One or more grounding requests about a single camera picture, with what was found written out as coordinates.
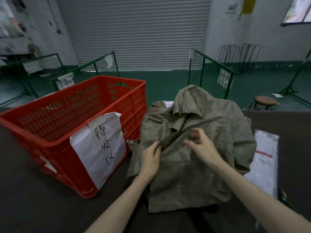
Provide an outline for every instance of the brown stool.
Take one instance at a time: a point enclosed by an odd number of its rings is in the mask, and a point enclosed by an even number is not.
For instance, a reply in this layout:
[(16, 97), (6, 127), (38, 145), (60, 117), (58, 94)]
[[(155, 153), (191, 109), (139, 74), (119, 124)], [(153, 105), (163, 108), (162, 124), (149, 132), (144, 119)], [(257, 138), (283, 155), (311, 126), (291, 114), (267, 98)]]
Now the brown stool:
[(254, 102), (252, 102), (249, 106), (249, 109), (254, 106), (256, 109), (257, 105), (259, 105), (257, 110), (260, 110), (261, 106), (265, 106), (265, 110), (272, 110), (273, 106), (277, 104), (275, 99), (272, 99), (268, 96), (257, 96), (254, 98)]

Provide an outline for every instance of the red plastic crate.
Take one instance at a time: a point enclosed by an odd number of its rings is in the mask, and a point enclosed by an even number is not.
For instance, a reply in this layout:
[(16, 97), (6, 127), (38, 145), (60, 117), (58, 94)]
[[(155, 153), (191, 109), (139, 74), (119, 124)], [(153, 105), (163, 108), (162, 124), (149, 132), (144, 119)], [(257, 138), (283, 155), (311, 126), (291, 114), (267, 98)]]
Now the red plastic crate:
[[(145, 89), (145, 81), (97, 76), (10, 109), (0, 114), (0, 122), (11, 130), (42, 171), (80, 196), (91, 198), (98, 190), (69, 138), (94, 118), (110, 112), (122, 114), (120, 121), (125, 141), (139, 138), (140, 124), (147, 110)], [(47, 168), (41, 157), (57, 172)]]

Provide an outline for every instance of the person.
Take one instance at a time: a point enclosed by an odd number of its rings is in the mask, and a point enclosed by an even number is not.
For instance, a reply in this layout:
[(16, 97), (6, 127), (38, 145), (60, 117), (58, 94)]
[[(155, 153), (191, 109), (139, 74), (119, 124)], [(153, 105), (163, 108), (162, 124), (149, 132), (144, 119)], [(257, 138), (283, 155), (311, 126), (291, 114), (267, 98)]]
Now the person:
[[(309, 221), (256, 187), (230, 167), (220, 157), (213, 142), (202, 129), (192, 129), (190, 137), (194, 142), (185, 140), (184, 143), (224, 180), (268, 233), (311, 232)], [(129, 188), (87, 229), (86, 233), (123, 232), (143, 190), (158, 171), (160, 154), (159, 142), (154, 142), (143, 152), (142, 166), (138, 176)]]

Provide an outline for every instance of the black table surface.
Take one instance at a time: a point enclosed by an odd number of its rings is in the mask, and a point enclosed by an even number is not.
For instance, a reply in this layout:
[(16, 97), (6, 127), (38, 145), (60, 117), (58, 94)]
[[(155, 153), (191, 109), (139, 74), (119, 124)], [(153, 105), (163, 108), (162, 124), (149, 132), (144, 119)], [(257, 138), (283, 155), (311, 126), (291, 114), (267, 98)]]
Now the black table surface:
[[(311, 220), (311, 113), (243, 113), (252, 119), (252, 128), (280, 135), (278, 184), (290, 204)], [(0, 232), (84, 232), (124, 191), (129, 156), (96, 197), (83, 199), (42, 173), (2, 126), (0, 135)], [(215, 232), (258, 232), (254, 217), (234, 195), (216, 213), (203, 215)], [(129, 232), (197, 231), (185, 210), (148, 214), (143, 204)]]

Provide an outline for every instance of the white wall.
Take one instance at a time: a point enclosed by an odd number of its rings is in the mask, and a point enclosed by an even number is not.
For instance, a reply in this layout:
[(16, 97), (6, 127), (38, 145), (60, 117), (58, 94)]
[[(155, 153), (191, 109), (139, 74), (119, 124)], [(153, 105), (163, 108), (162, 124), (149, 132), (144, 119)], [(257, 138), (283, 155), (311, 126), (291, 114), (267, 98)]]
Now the white wall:
[(26, 27), (26, 35), (32, 39), (42, 55), (58, 53), (64, 65), (79, 64), (55, 0), (49, 2), (61, 33), (56, 32), (56, 23), (46, 0), (22, 0), (27, 13), (17, 12), (11, 0), (6, 1), (14, 17)]
[[(301, 61), (311, 47), (311, 25), (281, 27), (291, 0), (257, 0), (250, 15), (239, 17), (241, 0), (212, 0), (204, 53), (219, 59), (220, 46), (244, 43), (263, 46), (256, 61)], [(239, 3), (235, 15), (228, 5)]]

